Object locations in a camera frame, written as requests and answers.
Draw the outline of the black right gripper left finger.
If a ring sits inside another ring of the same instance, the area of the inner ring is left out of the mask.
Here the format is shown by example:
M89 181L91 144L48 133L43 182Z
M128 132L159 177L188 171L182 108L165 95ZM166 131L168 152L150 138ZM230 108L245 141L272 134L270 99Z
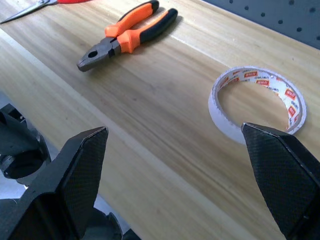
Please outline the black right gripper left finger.
M109 131L70 138L17 203L0 212L2 240L80 240L98 194Z

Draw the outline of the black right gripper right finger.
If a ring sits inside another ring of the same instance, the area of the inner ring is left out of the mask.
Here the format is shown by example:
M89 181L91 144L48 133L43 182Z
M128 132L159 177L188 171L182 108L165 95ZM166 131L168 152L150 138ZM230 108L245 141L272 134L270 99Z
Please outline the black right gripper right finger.
M292 134L245 122L254 177L287 240L320 238L320 162Z

